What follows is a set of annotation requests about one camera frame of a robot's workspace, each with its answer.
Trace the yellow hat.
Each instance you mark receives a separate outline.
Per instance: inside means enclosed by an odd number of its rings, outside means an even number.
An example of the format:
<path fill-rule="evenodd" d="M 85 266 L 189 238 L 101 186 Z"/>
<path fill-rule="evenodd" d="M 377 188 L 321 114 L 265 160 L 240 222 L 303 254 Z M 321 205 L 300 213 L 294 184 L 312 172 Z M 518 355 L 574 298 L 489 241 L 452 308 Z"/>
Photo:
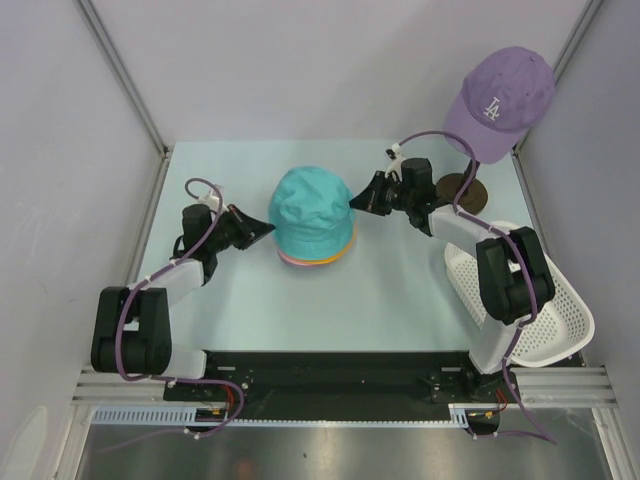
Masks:
<path fill-rule="evenodd" d="M 358 227 L 357 225 L 354 226 L 353 229 L 353 233 L 351 236 L 351 239 L 349 240 L 349 242 L 345 245 L 344 248 L 342 248 L 337 254 L 330 256 L 327 259 L 323 259 L 323 260 L 318 260 L 317 263 L 321 264 L 321 265 L 326 265 L 326 264 L 331 264 L 334 262 L 337 262 L 338 260 L 340 260 L 341 258 L 343 258 L 347 253 L 350 252 L 350 250 L 352 249 L 352 247 L 354 246 L 354 244 L 356 243 L 356 239 L 357 239 L 357 235 L 358 235 Z"/>

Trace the purple baseball cap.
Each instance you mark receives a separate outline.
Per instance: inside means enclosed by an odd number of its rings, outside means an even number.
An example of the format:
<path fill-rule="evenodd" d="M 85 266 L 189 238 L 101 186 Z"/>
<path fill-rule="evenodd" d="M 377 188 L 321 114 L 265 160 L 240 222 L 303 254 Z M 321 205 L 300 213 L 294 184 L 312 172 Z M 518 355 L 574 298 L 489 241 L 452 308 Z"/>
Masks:
<path fill-rule="evenodd" d="M 446 140 L 494 164 L 542 120 L 554 94 L 554 72 L 541 55 L 520 46 L 500 49 L 464 78 L 443 124 Z"/>

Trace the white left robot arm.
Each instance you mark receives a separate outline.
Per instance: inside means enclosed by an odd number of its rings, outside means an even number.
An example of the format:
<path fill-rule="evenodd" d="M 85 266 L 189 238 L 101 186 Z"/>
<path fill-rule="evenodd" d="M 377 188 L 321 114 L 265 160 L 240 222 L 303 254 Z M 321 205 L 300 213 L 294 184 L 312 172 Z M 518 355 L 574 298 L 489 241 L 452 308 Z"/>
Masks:
<path fill-rule="evenodd" d="M 93 369 L 127 381 L 186 379 L 197 398 L 214 397 L 221 376 L 207 366 L 205 351 L 174 342 L 171 309 L 211 280 L 219 253 L 230 247 L 246 250 L 274 230 L 274 225 L 234 205 L 216 212 L 205 204 L 186 207 L 182 235 L 167 265 L 138 283 L 101 291 L 91 346 Z"/>

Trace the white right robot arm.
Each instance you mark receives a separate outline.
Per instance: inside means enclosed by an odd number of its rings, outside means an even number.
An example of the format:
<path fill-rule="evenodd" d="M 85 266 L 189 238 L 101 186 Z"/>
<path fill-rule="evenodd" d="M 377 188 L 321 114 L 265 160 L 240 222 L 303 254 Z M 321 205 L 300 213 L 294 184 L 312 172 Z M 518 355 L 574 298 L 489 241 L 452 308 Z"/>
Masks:
<path fill-rule="evenodd" d="M 486 312 L 469 351 L 473 369 L 461 376 L 463 393 L 484 401 L 497 389 L 494 373 L 507 365 L 523 327 L 555 296 L 539 238 L 530 227 L 505 232 L 439 197 L 426 158 L 396 160 L 377 171 L 350 207 L 378 216 L 401 211 L 415 229 L 446 241 L 476 260 Z"/>

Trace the teal cap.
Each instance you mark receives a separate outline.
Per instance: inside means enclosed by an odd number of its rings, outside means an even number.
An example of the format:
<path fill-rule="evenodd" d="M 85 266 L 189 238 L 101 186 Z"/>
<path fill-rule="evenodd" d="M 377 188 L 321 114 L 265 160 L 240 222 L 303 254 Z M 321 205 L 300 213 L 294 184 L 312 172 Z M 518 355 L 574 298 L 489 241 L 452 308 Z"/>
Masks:
<path fill-rule="evenodd" d="M 342 178 L 329 170 L 302 166 L 287 171 L 268 206 L 279 252 L 313 263 L 341 256 L 355 235 L 352 198 Z"/>

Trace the pink bucket hat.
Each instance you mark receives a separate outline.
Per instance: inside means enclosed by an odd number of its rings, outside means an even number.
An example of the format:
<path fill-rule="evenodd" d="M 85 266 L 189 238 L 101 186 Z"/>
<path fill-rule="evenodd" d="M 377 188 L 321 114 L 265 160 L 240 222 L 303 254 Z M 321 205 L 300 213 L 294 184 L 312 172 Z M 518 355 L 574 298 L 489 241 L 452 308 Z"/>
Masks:
<path fill-rule="evenodd" d="M 280 250 L 277 251 L 277 254 L 285 264 L 290 266 L 295 266 L 295 267 L 319 267 L 319 266 L 329 264 L 329 261 L 326 261 L 326 260 L 320 260 L 320 261 L 301 260 L 295 257 L 288 256 Z"/>

